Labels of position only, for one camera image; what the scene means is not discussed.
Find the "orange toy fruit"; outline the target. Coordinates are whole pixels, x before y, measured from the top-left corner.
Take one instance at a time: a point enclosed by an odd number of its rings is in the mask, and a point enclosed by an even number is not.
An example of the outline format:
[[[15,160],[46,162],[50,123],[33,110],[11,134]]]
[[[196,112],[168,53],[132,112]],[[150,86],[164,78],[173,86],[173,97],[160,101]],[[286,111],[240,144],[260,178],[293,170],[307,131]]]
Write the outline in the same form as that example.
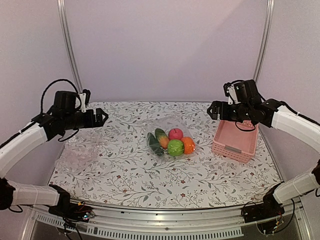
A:
[[[181,141],[184,145],[184,152],[183,153],[185,155],[192,154],[195,151],[196,145],[191,137],[188,137],[188,136],[182,137]]]

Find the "red toy apple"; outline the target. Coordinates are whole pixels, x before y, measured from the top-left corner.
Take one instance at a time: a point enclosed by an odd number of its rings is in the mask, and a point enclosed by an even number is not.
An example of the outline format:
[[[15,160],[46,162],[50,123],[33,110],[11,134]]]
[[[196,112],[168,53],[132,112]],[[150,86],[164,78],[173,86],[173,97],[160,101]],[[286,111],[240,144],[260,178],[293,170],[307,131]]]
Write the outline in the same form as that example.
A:
[[[173,128],[168,132],[169,140],[181,140],[184,137],[184,133],[179,128]]]

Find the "green toy apple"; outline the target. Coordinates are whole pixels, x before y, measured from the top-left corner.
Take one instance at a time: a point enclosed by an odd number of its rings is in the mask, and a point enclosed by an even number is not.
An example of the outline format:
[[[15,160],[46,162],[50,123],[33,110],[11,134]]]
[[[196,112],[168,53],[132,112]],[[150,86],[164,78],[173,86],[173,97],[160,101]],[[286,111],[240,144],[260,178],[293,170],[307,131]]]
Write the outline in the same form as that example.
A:
[[[184,153],[184,143],[179,139],[172,139],[167,145],[167,153],[170,156],[178,157]]]

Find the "clear zip top bag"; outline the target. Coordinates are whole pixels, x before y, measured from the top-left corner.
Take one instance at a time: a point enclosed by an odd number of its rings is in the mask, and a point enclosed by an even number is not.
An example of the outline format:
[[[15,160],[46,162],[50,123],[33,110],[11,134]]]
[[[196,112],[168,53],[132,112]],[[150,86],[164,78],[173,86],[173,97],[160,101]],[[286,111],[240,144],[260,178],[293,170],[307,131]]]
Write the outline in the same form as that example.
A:
[[[157,156],[157,155],[153,154],[150,150],[150,147],[148,146],[147,134],[152,133],[156,138],[155,129],[157,129],[157,128],[164,130],[164,132],[166,133],[167,136],[168,136],[168,133],[171,129],[174,129],[174,128],[181,129],[183,132],[183,137],[190,137],[193,139],[193,141],[195,143],[195,151],[191,154],[184,154],[183,153],[180,156],[171,156],[168,154],[167,148],[162,148],[164,151],[163,156]],[[145,136],[146,146],[147,146],[148,152],[158,161],[168,162],[168,161],[173,161],[173,160],[190,158],[196,154],[197,144],[196,144],[191,132],[189,131],[187,124],[183,120],[182,116],[171,115],[171,116],[166,116],[166,117],[162,117],[162,118],[146,120],[143,123],[143,129],[145,130],[144,136]]]

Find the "green yellow toy mango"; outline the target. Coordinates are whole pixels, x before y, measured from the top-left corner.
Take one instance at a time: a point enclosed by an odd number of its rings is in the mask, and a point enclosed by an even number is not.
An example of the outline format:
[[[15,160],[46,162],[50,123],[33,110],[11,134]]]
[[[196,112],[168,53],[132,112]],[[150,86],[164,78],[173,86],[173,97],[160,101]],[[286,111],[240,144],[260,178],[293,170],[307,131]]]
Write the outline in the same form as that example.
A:
[[[167,134],[165,133],[164,130],[162,130],[161,128],[156,128],[155,129],[155,137],[157,139],[157,141],[159,142],[160,146],[164,149],[166,149],[168,147],[168,143],[170,142]]]

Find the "dark green toy cucumber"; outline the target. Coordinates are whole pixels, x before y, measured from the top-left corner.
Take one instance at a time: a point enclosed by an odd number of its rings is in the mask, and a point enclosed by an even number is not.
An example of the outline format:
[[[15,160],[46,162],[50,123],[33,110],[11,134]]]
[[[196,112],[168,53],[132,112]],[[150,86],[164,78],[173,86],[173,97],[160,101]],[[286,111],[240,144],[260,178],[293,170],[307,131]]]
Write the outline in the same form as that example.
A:
[[[162,157],[164,155],[164,150],[162,146],[160,145],[156,137],[151,132],[147,133],[147,143],[151,152],[154,155],[157,155],[159,157]]]

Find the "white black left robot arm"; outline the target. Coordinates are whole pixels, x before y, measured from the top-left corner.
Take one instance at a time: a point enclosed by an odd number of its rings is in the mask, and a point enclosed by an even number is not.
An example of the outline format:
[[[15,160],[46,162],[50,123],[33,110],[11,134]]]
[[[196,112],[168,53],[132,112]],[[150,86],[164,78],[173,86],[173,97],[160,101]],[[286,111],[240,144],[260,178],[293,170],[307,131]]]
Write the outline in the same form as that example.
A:
[[[109,116],[101,108],[88,109],[90,97],[88,89],[57,91],[47,111],[41,104],[39,114],[0,145],[1,210],[18,207],[21,212],[22,206],[46,206],[50,214],[73,222],[88,222],[94,217],[92,207],[84,201],[73,203],[71,195],[60,186],[22,184],[7,179],[18,162],[54,138],[64,142],[69,130],[77,134],[81,129],[103,127]]]

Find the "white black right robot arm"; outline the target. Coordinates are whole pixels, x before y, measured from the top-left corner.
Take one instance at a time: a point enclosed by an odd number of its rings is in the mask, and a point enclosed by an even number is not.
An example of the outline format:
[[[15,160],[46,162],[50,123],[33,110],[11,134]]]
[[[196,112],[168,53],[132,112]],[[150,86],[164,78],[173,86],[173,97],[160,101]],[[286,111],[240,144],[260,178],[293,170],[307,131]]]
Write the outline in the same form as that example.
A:
[[[280,148],[293,150],[308,146],[315,155],[320,153],[319,122],[295,111],[285,101],[273,98],[265,99],[259,93],[256,81],[235,80],[223,86],[227,101],[213,101],[207,114],[213,120],[224,120],[235,124],[250,121],[273,129],[279,133],[268,137],[268,143],[275,156],[280,155]],[[273,186],[262,198],[260,204],[244,205],[241,215],[246,223],[279,217],[284,214],[283,204],[294,198],[305,196],[320,189],[320,165],[306,168],[297,176]]]

